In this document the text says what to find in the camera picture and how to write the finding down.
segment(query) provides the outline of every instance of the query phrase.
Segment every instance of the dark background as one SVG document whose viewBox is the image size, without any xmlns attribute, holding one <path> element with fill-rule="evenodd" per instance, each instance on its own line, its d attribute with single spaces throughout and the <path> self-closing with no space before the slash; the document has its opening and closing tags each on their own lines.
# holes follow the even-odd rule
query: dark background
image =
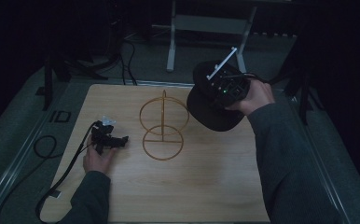
<svg viewBox="0 0 360 224">
<path fill-rule="evenodd" d="M 102 13 L 106 3 L 117 6 L 110 7 L 115 13 Z M 322 7 L 316 3 L 260 5 L 252 31 L 298 36 L 279 75 L 301 81 L 300 77 L 310 75 L 360 174 L 360 1 L 324 1 Z M 188 6 L 185 1 L 179 7 Z M 92 39 L 101 32 L 96 24 L 104 26 L 110 15 L 121 24 L 132 24 L 148 39 L 152 23 L 170 24 L 170 8 L 171 1 L 165 0 L 84 0 L 77 5 L 72 0 L 1 0 L 0 115 L 49 54 L 60 51 L 90 60 L 96 47 Z M 242 16 L 250 7 L 237 8 L 234 15 Z"/>
</svg>

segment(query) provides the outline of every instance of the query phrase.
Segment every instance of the black hat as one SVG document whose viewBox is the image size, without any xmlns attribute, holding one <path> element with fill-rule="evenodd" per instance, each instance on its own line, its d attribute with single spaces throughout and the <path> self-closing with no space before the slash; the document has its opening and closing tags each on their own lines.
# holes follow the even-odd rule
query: black hat
<svg viewBox="0 0 360 224">
<path fill-rule="evenodd" d="M 240 111 L 227 110 L 236 101 L 246 97 L 250 82 L 235 67 L 225 63 L 209 80 L 220 61 L 199 63 L 194 68 L 194 87 L 187 97 L 191 115 L 205 127 L 226 132 L 244 118 Z"/>
</svg>

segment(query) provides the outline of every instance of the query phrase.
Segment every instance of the gray carpet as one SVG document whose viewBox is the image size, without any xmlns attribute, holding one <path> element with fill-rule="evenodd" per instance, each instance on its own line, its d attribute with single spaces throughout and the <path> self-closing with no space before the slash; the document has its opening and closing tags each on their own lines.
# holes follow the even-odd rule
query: gray carpet
<svg viewBox="0 0 360 224">
<path fill-rule="evenodd" d="M 236 44 L 236 38 L 225 42 L 222 39 L 200 38 L 196 41 L 188 34 L 182 34 L 176 49 L 174 71 L 167 73 L 167 30 L 157 30 L 151 42 L 145 42 L 137 34 L 130 35 L 127 39 L 135 46 L 131 70 L 140 85 L 151 84 L 144 81 L 192 83 L 192 69 L 197 63 L 222 60 L 228 55 L 230 47 Z M 246 68 L 265 79 L 276 76 L 294 40 L 279 36 L 250 36 L 243 54 Z M 132 56 L 132 45 L 124 44 L 122 56 L 127 63 Z M 89 86 L 93 83 L 122 82 L 120 65 L 101 71 L 101 74 L 109 77 L 109 80 L 97 81 L 76 72 L 69 83 L 54 80 L 54 102 L 48 111 L 42 111 L 43 97 L 35 95 L 37 88 L 43 85 L 43 70 L 29 78 L 0 118 L 0 181 L 14 186 L 42 161 L 33 150 L 35 140 L 41 136 L 55 136 L 57 146 L 54 154 L 64 151 Z M 131 84 L 127 74 L 126 78 L 128 84 Z M 289 101 L 281 92 L 285 83 L 286 80 L 274 86 L 276 98 L 289 103 L 297 116 L 298 102 Z M 312 108 L 313 110 L 308 112 L 309 125 L 300 125 L 300 131 L 305 133 L 314 146 L 313 156 L 323 180 L 328 185 L 327 191 L 332 196 L 333 203 L 346 217 L 346 223 L 360 223 L 360 178 L 329 117 L 315 105 L 312 105 Z M 68 122 L 55 122 L 55 119 L 51 119 L 54 113 L 58 114 L 60 111 L 64 115 L 70 113 Z M 48 138 L 37 144 L 39 152 L 46 155 L 52 146 L 53 142 Z M 21 169 L 11 166 L 17 158 L 23 158 Z M 59 162 L 60 158 L 47 160 L 22 182 L 3 207 L 1 223 L 40 223 L 35 216 L 35 206 L 48 190 Z M 6 193 L 8 188 L 0 185 L 0 202 Z"/>
</svg>

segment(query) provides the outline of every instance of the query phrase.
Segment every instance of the black camera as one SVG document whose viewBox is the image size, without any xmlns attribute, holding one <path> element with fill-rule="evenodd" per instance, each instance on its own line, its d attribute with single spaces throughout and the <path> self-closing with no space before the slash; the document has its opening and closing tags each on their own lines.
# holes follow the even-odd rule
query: black camera
<svg viewBox="0 0 360 224">
<path fill-rule="evenodd" d="M 114 127 L 112 125 L 103 125 L 101 121 L 96 121 L 92 127 L 92 142 L 96 144 L 96 151 L 101 155 L 104 147 L 125 147 L 128 142 L 128 136 L 116 138 L 111 136 Z"/>
</svg>

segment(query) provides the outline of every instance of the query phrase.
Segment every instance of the wooden table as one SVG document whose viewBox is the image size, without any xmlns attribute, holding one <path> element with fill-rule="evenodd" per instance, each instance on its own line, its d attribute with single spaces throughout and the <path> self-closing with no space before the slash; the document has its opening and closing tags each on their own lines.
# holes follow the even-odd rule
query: wooden table
<svg viewBox="0 0 360 224">
<path fill-rule="evenodd" d="M 146 129 L 139 113 L 163 91 L 185 104 L 190 88 L 92 85 L 53 183 L 62 176 L 89 126 L 108 116 L 117 121 L 113 136 L 130 137 L 127 146 L 116 154 L 109 173 L 110 222 L 269 221 L 256 167 L 255 136 L 247 119 L 228 132 L 218 133 L 190 115 L 181 131 L 184 146 L 176 157 L 158 161 L 145 153 Z M 181 126 L 187 120 L 187 111 L 165 102 L 165 124 Z M 159 125 L 160 111 L 159 101 L 145 107 L 142 119 L 146 127 Z M 168 137 L 181 139 L 178 133 Z M 157 157 L 168 156 L 178 148 L 175 144 L 153 144 L 146 144 L 146 148 Z M 173 151 L 162 150 L 166 147 Z M 58 221 L 71 208 L 71 197 L 85 175 L 83 156 L 59 186 L 61 196 L 46 200 L 41 213 L 44 221 Z"/>
</svg>

